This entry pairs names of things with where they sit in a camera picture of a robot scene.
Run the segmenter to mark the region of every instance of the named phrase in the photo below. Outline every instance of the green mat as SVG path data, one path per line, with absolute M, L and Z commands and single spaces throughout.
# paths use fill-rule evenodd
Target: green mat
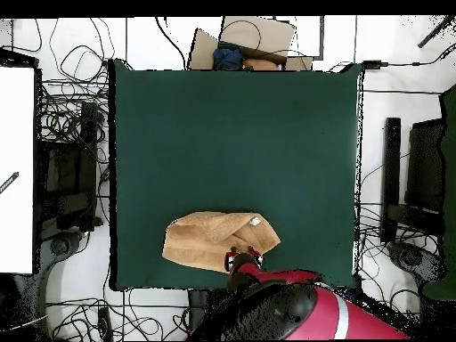
M 360 65 L 132 71 L 115 61 L 115 70 L 117 289 L 226 287 L 223 273 L 161 256 L 167 226 L 195 211 L 258 212 L 281 238 L 267 270 L 353 284 Z

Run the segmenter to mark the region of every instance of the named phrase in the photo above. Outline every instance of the tan towel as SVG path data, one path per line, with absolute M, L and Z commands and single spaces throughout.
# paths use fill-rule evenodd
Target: tan towel
M 280 242 L 259 214 L 198 212 L 167 227 L 163 257 L 180 265 L 226 273 L 224 256 L 231 247 L 247 252 L 252 246 L 263 255 Z

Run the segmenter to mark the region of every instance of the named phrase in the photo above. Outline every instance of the computer monitor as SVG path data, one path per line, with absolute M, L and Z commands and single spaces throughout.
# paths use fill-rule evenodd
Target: computer monitor
M 0 65 L 0 273 L 33 273 L 35 70 Z

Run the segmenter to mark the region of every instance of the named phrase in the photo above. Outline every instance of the white floor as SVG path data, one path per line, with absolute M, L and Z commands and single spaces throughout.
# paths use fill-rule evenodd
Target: white floor
M 300 51 L 308 55 L 318 53 L 319 27 L 318 18 L 295 16 L 280 17 L 279 20 L 290 20 L 297 24 L 297 37 Z M 134 69 L 182 69 L 182 58 L 176 49 L 160 34 L 154 18 L 103 19 L 110 28 L 110 37 L 114 46 L 113 51 L 108 36 L 108 30 L 98 19 L 94 19 L 100 30 L 105 56 L 112 54 L 121 59 L 127 59 Z M 43 79 L 62 78 L 59 74 L 49 40 L 56 25 L 56 19 L 38 20 L 43 46 L 38 53 L 31 53 L 40 60 Z M 171 39 L 183 51 L 185 59 L 191 49 L 191 41 L 195 28 L 202 28 L 217 37 L 220 30 L 221 18 L 173 18 L 167 20 L 167 26 L 162 18 L 160 23 Z M 391 63 L 406 63 L 412 61 L 433 61 L 446 47 L 455 42 L 454 33 L 443 33 L 431 40 L 423 49 L 417 47 L 421 39 L 435 26 L 433 16 L 326 16 L 324 30 L 324 60 L 313 64 L 315 70 L 327 70 L 341 61 L 356 62 L 364 60 L 382 60 Z M 356 41 L 354 32 L 357 29 Z M 0 45 L 8 45 L 7 34 L 2 33 L 0 25 Z M 36 49 L 39 39 L 34 20 L 17 20 L 14 29 L 14 45 L 28 49 Z M 52 38 L 52 48 L 56 59 L 61 62 L 65 55 L 77 45 L 89 45 L 97 53 L 101 53 L 100 41 L 94 25 L 89 19 L 60 19 Z M 291 48 L 297 49 L 294 42 Z M 402 119 L 402 151 L 408 151 L 408 134 L 411 125 L 431 118 L 440 118 L 440 107 L 436 94 L 399 94 L 381 91 L 413 91 L 440 93 L 456 84 L 456 53 L 450 54 L 444 61 L 439 61 L 426 67 L 391 67 L 380 71 L 370 71 L 364 81 L 363 107 L 363 139 L 362 139 L 362 177 L 382 164 L 383 129 L 385 119 L 399 117 Z M 66 70 L 75 69 L 77 59 L 65 62 Z M 79 77 L 92 76 L 99 67 L 99 61 L 88 54 L 84 64 L 77 73 Z M 402 159 L 401 182 L 405 183 L 406 159 Z M 371 175 L 362 188 L 362 202 L 380 203 L 381 170 Z M 106 184 L 102 187 L 102 195 L 108 194 Z M 404 186 L 401 187 L 403 199 Z M 378 213 L 379 206 L 370 205 L 366 208 Z M 98 216 L 103 217 L 101 209 L 97 208 Z M 109 261 L 109 227 L 107 224 L 97 228 L 91 235 L 87 249 L 68 261 L 53 268 L 48 282 L 47 302 L 65 300 L 80 300 L 82 298 L 102 297 L 102 286 L 106 278 Z M 381 285 L 386 300 L 398 289 L 416 289 L 413 279 L 408 273 L 395 268 L 386 256 L 376 257 L 379 264 L 379 275 L 376 281 Z M 365 258 L 364 269 L 375 277 L 378 271 L 373 258 Z M 371 281 L 363 282 L 363 288 L 369 295 L 380 298 L 378 287 Z M 122 305 L 122 294 L 106 290 L 106 296 L 113 305 Z M 136 289 L 132 294 L 133 305 L 188 305 L 187 292 L 171 289 Z M 418 303 L 412 294 L 401 294 L 395 299 L 395 305 L 401 311 L 410 309 L 416 311 Z M 49 308 L 49 325 L 55 327 L 64 316 L 74 310 L 74 306 L 53 306 Z M 181 314 L 179 308 L 134 308 L 138 317 L 154 317 L 161 322 L 165 333 L 175 327 L 172 322 L 173 314 Z M 126 314 L 132 316 L 127 307 Z M 96 313 L 90 314 L 96 323 Z M 119 316 L 111 314 L 113 327 L 120 326 Z M 153 322 L 143 325 L 148 332 L 153 332 L 157 326 Z M 132 329 L 126 325 L 126 331 Z M 70 327 L 62 330 L 61 335 L 74 335 Z M 150 336 L 159 339 L 159 334 Z M 184 334 L 178 330 L 168 339 L 180 340 Z M 126 340 L 142 340 L 137 331 L 126 336 Z

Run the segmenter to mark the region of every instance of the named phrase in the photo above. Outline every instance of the cardboard box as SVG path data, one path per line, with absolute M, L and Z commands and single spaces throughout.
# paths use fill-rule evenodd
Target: cardboard box
M 312 58 L 288 58 L 295 27 L 287 22 L 255 16 L 225 16 L 218 39 L 197 28 L 191 46 L 189 69 L 211 70 L 219 41 L 244 47 L 244 58 L 258 58 L 286 66 L 286 70 L 309 70 Z

